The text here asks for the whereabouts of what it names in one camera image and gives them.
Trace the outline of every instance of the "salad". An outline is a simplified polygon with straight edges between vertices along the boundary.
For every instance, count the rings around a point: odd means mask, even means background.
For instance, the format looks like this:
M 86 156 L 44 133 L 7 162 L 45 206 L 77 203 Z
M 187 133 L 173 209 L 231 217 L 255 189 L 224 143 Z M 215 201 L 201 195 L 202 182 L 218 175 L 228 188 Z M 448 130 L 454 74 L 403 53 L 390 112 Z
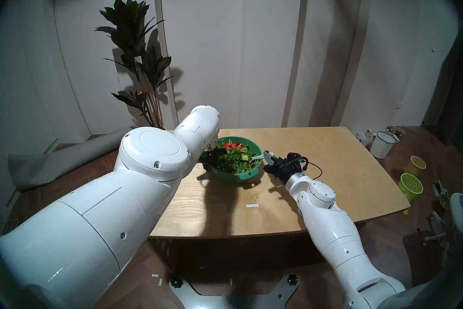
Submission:
M 233 143 L 232 140 L 218 144 L 218 148 L 226 148 L 227 153 L 220 156 L 217 160 L 217 169 L 226 173 L 244 173 L 255 168 L 259 160 L 251 161 L 252 157 L 257 156 L 251 153 L 249 145 L 242 145 L 241 142 Z

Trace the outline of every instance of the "bowl handle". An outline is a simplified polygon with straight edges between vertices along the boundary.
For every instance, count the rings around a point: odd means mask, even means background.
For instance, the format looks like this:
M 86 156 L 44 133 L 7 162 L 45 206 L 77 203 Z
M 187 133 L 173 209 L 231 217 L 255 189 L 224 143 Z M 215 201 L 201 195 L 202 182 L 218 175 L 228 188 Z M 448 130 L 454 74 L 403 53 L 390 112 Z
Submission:
M 239 178 L 242 180 L 242 181 L 245 181 L 246 179 L 249 179 L 252 177 L 252 172 L 251 171 L 247 171 L 247 172 L 244 172 L 244 173 L 238 173 L 239 175 Z

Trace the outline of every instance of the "wooden table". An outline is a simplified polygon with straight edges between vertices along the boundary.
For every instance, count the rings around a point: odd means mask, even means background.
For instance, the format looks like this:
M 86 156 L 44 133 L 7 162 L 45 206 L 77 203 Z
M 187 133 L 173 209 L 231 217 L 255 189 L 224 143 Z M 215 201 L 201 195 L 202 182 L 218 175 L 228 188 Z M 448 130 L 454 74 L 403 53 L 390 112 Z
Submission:
M 410 206 L 391 177 L 345 127 L 222 129 L 219 136 L 242 136 L 285 158 L 297 152 L 317 164 L 318 179 L 336 192 L 336 202 L 354 222 Z M 307 175 L 318 176 L 309 165 Z M 246 207 L 246 204 L 259 207 Z M 218 181 L 201 164 L 183 179 L 150 237 L 222 238 L 305 231 L 286 188 L 263 166 L 249 182 Z

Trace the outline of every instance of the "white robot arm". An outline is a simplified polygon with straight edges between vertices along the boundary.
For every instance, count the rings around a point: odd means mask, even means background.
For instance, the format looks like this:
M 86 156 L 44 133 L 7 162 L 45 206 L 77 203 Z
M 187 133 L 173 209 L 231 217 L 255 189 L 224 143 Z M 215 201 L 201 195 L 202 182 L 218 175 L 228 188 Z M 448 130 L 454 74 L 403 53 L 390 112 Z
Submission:
M 218 111 L 198 106 L 174 133 L 124 136 L 114 171 L 72 191 L 0 237 L 18 284 L 50 308 L 90 308 L 149 236 L 204 150 L 218 140 Z
M 268 163 L 264 170 L 279 179 L 297 202 L 313 243 L 333 268 L 344 294 L 344 309 L 374 309 L 405 290 L 398 280 L 374 268 L 357 228 L 337 206 L 334 191 L 304 174 L 300 162 L 308 164 L 305 157 L 288 153 L 282 159 L 265 151 L 264 158 Z

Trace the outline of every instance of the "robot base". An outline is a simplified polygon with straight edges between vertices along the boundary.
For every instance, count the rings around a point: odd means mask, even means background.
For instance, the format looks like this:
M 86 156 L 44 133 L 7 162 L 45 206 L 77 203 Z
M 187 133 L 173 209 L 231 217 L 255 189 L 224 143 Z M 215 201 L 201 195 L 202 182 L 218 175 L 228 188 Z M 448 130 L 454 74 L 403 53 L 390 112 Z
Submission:
M 172 292 L 188 309 L 284 309 L 298 286 L 297 277 L 287 274 L 269 294 L 221 297 L 200 295 L 181 277 L 169 281 Z

